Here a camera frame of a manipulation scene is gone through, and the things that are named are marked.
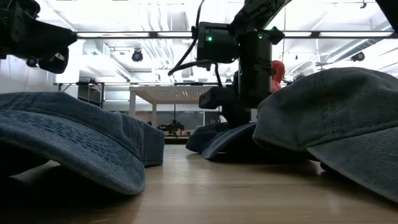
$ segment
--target wooden table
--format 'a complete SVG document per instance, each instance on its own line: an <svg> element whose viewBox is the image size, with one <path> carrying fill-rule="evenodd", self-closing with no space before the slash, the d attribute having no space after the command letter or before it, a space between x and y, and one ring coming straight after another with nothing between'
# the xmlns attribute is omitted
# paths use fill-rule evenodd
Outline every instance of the wooden table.
<svg viewBox="0 0 398 224"><path fill-rule="evenodd" d="M47 166L2 185L0 223L398 223L397 205L312 162L220 164L167 146L128 198Z"/></svg>

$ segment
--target cap brim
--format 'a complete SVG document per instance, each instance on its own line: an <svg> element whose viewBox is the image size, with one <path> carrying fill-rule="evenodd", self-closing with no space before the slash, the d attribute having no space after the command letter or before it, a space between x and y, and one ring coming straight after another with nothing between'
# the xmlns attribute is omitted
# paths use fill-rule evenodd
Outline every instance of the cap brim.
<svg viewBox="0 0 398 224"><path fill-rule="evenodd" d="M398 127L308 148L331 169L398 202Z"/></svg>
<svg viewBox="0 0 398 224"><path fill-rule="evenodd" d="M201 153L202 157L212 160L217 153L225 151L226 148L230 146L231 143L236 141L236 139L238 139L240 136L243 136L247 133L253 133L255 128L256 123L249 123L220 133L212 140L206 149L203 150Z"/></svg>
<svg viewBox="0 0 398 224"><path fill-rule="evenodd" d="M0 110L0 144L57 161L122 194L144 188L142 161L109 137L68 119Z"/></svg>

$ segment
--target white ceiling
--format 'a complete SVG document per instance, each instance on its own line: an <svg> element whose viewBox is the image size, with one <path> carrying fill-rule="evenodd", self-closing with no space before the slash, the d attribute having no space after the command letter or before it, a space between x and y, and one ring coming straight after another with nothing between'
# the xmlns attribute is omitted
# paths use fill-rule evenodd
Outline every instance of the white ceiling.
<svg viewBox="0 0 398 224"><path fill-rule="evenodd" d="M202 7L201 21L231 22L234 15L242 8L243 2L244 0L207 0ZM374 0L366 2L368 6L361 9L362 0L293 0L281 10L268 28L277 26L280 30L374 30L386 22L386 18ZM77 31L181 31L190 30L194 25L199 3L200 0L42 0L41 5L44 10L40 14L40 19ZM316 62L317 55L328 55L351 41L353 40L286 39L273 47L272 58L283 60L289 73L291 69L309 60L310 64ZM376 55L374 52L378 46L380 49L382 47L379 51L386 52L390 50L389 46L398 45L397 41L383 40L368 48L366 55ZM189 43L189 40L177 39L95 41L100 48L103 44L109 46L112 57L127 72L151 72L153 68L172 67L186 51ZM142 62L132 62L131 55L135 48L142 48L144 53ZM194 60L195 55L194 50L186 62ZM396 63L392 57L391 59L391 64ZM372 57L372 63L345 62L344 65L372 64L371 68L379 69L380 60L382 57ZM385 65L385 59L382 62L382 67L388 66ZM237 69L237 64L221 65L220 74L225 77ZM104 74L97 72L96 78L102 76ZM203 79L208 82L215 80L211 72L200 68L184 70L181 77L189 80Z"/></svg>

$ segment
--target red object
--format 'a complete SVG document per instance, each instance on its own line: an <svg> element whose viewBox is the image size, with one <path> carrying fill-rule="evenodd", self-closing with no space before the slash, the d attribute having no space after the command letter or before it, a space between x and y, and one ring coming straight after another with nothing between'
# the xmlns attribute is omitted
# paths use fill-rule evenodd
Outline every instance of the red object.
<svg viewBox="0 0 398 224"><path fill-rule="evenodd" d="M280 83L285 76L285 65L283 62L275 60L272 61L272 68L276 70L276 74L272 76L271 92L275 92L282 88Z"/></svg>

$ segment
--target black cable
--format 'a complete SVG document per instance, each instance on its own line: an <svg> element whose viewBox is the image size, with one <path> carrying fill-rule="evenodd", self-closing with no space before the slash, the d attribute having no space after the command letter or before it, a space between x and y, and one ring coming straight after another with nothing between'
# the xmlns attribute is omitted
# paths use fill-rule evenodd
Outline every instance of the black cable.
<svg viewBox="0 0 398 224"><path fill-rule="evenodd" d="M183 65L180 65L180 66L177 66L177 67L174 67L173 69L171 69L169 71L169 75L172 75L174 72L179 71L179 70L183 70L183 69L198 66L198 65L206 65L206 64L216 65L215 72L216 72L216 77L217 77L217 84L218 84L218 86L222 87L223 83L221 82L220 74L218 73L218 63L213 62L211 60L199 60L196 62L185 63Z"/></svg>
<svg viewBox="0 0 398 224"><path fill-rule="evenodd" d="M199 5L198 8L198 14L197 14L197 20L196 20L196 29L199 28L199 20L200 20L200 12L201 12L201 6L203 5L203 3L205 2L205 0L201 0L201 3ZM197 44L198 41L198 34L194 34L193 35L193 41L191 43L191 46L189 46L189 48L187 49L187 51L184 53L184 55L181 57L181 59L177 62L177 64L174 66L174 68L181 66L182 62L184 62L184 60L188 57L188 55L191 53L191 51L193 50L195 44Z"/></svg>

